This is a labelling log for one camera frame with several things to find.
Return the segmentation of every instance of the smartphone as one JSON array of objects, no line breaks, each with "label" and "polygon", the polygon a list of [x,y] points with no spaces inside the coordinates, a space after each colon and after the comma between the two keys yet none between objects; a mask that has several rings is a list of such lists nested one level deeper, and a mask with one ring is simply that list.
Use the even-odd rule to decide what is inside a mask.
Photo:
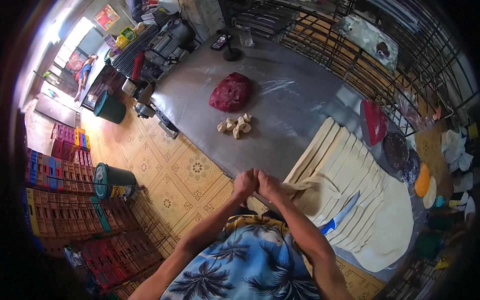
[{"label": "smartphone", "polygon": [[222,35],[221,37],[218,38],[218,40],[216,40],[215,43],[213,43],[212,46],[210,46],[210,49],[212,50],[220,50],[223,45],[225,45],[225,43],[227,42],[227,35]]}]

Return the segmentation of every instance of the orange dough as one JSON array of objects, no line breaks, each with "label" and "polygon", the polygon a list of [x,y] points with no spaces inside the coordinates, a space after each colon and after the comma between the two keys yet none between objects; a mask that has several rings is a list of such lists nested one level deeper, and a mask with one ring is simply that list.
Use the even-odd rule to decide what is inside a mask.
[{"label": "orange dough", "polygon": [[430,174],[428,172],[428,167],[425,163],[420,164],[420,174],[415,180],[415,192],[418,196],[423,197],[428,191],[430,184]]}]

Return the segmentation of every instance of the blue knife handle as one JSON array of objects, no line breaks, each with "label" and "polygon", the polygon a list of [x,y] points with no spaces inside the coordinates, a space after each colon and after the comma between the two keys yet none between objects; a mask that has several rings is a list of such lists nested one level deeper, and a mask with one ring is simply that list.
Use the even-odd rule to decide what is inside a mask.
[{"label": "blue knife handle", "polygon": [[333,219],[331,219],[330,222],[325,224],[325,226],[323,226],[322,229],[320,229],[320,231],[325,235],[327,234],[330,228],[335,229],[335,221]]}]

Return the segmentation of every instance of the palm tree print shirt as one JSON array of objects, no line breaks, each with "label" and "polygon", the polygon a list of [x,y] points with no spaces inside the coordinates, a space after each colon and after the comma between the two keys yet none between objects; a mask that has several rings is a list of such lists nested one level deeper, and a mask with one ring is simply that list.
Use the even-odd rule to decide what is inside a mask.
[{"label": "palm tree print shirt", "polygon": [[302,254],[283,222],[235,216],[160,300],[320,299]]}]

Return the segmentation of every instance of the knife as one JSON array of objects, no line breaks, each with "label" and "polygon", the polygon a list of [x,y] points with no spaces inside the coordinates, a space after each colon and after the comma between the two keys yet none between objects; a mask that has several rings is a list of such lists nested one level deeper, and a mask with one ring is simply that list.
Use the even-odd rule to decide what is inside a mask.
[{"label": "knife", "polygon": [[358,191],[350,201],[348,202],[347,206],[345,206],[333,219],[330,220],[327,224],[325,224],[320,231],[325,235],[327,234],[329,229],[335,230],[338,227],[338,224],[345,218],[345,216],[350,212],[350,210],[355,206],[357,200],[360,197],[360,191]]}]

